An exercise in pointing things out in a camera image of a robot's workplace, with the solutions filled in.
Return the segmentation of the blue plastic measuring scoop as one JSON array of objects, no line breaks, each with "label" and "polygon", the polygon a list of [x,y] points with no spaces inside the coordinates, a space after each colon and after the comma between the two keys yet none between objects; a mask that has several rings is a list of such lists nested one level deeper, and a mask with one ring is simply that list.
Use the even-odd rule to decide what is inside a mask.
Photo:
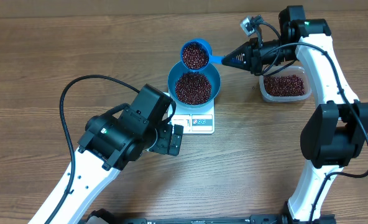
[{"label": "blue plastic measuring scoop", "polygon": [[[193,40],[188,41],[186,44],[184,44],[183,47],[182,47],[182,49],[181,49],[181,51],[180,51],[180,59],[181,59],[181,61],[182,61],[182,51],[183,51],[184,47],[186,47],[191,42],[197,42],[197,43],[201,44],[203,46],[203,48],[207,51],[207,53],[209,55],[209,62],[208,62],[207,65],[209,65],[211,63],[221,64],[221,61],[222,61],[223,57],[222,56],[215,56],[215,55],[213,55],[213,51],[212,51],[212,48],[211,48],[210,44],[206,40],[204,40],[204,39],[193,39]],[[203,68],[201,68],[201,69],[199,69],[199,70],[192,70],[192,69],[189,69],[187,66],[186,66],[186,68],[189,69],[189,70],[191,70],[191,71],[198,72],[200,70],[205,69],[206,66],[203,67]]]}]

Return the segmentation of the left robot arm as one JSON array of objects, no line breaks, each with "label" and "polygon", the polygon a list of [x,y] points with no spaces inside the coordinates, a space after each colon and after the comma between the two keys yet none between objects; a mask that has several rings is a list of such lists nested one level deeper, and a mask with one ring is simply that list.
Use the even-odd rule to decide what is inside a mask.
[{"label": "left robot arm", "polygon": [[143,151],[177,156],[183,127],[164,115],[176,107],[168,93],[145,85],[131,104],[92,117],[74,158],[31,223],[78,223],[94,199]]}]

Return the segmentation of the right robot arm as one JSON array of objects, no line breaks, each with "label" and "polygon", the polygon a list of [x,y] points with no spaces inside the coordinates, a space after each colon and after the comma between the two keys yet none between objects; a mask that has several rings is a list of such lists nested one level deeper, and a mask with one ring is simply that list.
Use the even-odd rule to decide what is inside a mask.
[{"label": "right robot arm", "polygon": [[368,103],[347,83],[324,19],[307,19],[302,6],[288,6],[278,16],[277,38],[263,41],[260,16],[247,17],[241,28],[249,40],[222,59],[222,64],[265,75],[264,65],[299,61],[307,75],[316,109],[300,135],[305,166],[281,214],[252,215],[251,223],[334,223],[320,210],[335,178],[368,146]]}]

